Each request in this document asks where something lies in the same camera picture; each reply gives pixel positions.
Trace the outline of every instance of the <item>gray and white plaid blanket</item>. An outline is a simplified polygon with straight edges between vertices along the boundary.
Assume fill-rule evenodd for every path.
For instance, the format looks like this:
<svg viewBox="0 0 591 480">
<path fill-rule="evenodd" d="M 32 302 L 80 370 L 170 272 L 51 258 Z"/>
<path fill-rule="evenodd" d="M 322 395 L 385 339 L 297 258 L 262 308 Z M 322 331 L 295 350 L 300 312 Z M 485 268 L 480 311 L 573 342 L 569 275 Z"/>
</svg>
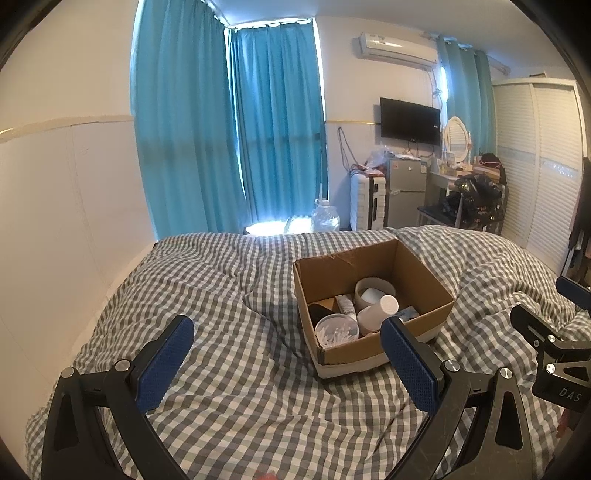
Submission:
<svg viewBox="0 0 591 480">
<path fill-rule="evenodd" d="M 78 354 L 80 372 L 132 358 L 168 321 L 194 320 L 195 343 L 160 407 L 148 418 L 189 478 L 281 480 L 383 478 L 424 414 L 389 365 L 321 381 L 298 320 L 292 263 L 302 257 L 399 238 L 454 296 L 434 348 L 470 371 L 509 366 L 529 420 L 538 475 L 555 444 L 560 409 L 535 398 L 535 352 L 509 323 L 519 302 L 570 339 L 591 339 L 587 313 L 562 298 L 553 274 L 498 236 L 439 226 L 399 231 L 250 238 L 194 234 L 160 242 L 125 280 Z M 48 406 L 27 425 L 27 461 L 41 476 Z M 467 433 L 465 415 L 448 471 Z M 137 469 L 109 413 L 105 424 L 125 473 Z"/>
</svg>

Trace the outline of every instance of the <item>metal screw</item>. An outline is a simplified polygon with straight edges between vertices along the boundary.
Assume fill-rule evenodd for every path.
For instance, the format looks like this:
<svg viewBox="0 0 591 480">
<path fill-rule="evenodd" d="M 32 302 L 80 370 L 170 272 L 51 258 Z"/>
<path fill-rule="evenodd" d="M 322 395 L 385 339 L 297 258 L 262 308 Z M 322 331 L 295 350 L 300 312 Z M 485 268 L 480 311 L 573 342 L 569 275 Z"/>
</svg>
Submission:
<svg viewBox="0 0 591 480">
<path fill-rule="evenodd" d="M 67 367 L 61 371 L 62 378 L 70 378 L 72 375 L 74 375 L 74 369 L 72 367 Z"/>
<path fill-rule="evenodd" d="M 509 370 L 508 368 L 501 368 L 499 370 L 499 373 L 501 374 L 501 376 L 503 378 L 506 378 L 507 380 L 509 380 L 510 378 L 513 378 L 513 372 L 511 370 Z"/>
<path fill-rule="evenodd" d="M 443 366 L 448 372 L 457 372 L 460 369 L 460 364 L 455 360 L 446 360 Z"/>
<path fill-rule="evenodd" d="M 131 367 L 129 360 L 119 360 L 115 364 L 115 370 L 117 370 L 118 372 L 127 372 L 127 370 L 129 370 L 129 367 Z"/>
</svg>

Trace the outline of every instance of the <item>blue gripper pad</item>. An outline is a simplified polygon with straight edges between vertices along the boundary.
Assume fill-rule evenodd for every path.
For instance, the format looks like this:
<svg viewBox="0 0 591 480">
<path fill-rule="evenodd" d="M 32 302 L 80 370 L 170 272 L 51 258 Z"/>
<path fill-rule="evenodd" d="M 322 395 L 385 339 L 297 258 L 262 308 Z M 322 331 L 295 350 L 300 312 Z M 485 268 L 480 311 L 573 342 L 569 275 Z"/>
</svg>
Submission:
<svg viewBox="0 0 591 480">
<path fill-rule="evenodd" d="M 439 394 L 442 388 L 443 374 L 437 369 L 433 371 L 426 362 L 434 366 L 440 364 L 437 355 L 428 345 L 419 343 L 397 317 L 383 322 L 381 329 L 382 348 L 390 363 L 396 370 L 400 380 L 407 389 L 416 408 L 434 415 L 439 409 Z"/>
<path fill-rule="evenodd" d="M 141 413 L 160 405 L 168 387 L 193 346 L 193 321 L 183 317 L 138 378 L 135 404 Z"/>
</svg>

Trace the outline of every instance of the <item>flat screen tv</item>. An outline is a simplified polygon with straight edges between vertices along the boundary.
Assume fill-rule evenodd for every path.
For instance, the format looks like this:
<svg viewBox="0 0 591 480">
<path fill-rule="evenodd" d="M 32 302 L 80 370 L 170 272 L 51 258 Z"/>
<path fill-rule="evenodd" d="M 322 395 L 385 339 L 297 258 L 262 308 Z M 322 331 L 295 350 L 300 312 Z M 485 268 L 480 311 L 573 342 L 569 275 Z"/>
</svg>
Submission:
<svg viewBox="0 0 591 480">
<path fill-rule="evenodd" d="M 382 137 L 439 145 L 439 110 L 417 103 L 380 98 Z"/>
</svg>

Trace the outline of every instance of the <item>water bottle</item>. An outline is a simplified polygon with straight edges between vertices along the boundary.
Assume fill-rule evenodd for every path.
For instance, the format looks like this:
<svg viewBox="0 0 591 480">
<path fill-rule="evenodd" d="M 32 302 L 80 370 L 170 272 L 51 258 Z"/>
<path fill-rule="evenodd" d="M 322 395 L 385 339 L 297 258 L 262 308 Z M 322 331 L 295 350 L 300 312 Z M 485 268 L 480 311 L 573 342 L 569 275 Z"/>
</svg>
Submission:
<svg viewBox="0 0 591 480">
<path fill-rule="evenodd" d="M 312 212 L 312 231 L 313 232 L 338 232 L 339 214 L 336 208 L 331 206 L 329 201 L 322 198 L 322 185 L 320 185 L 320 194 L 315 201 L 316 208 Z"/>
</svg>

